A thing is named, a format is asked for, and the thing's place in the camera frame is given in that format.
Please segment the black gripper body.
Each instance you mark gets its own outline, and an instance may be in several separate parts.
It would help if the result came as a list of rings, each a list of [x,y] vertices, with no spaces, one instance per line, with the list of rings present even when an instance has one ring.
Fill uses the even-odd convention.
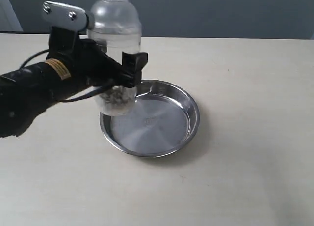
[[[44,61],[14,72],[15,103],[59,103],[92,86],[130,87],[130,67],[103,53],[78,32],[52,26]]]

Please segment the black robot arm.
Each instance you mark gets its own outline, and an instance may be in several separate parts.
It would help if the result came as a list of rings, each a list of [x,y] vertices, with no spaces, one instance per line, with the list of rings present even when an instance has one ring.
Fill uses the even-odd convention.
[[[114,86],[140,84],[148,54],[122,54],[116,62],[94,40],[52,27],[45,61],[0,77],[0,135],[20,136],[34,119],[58,103],[80,101]]]

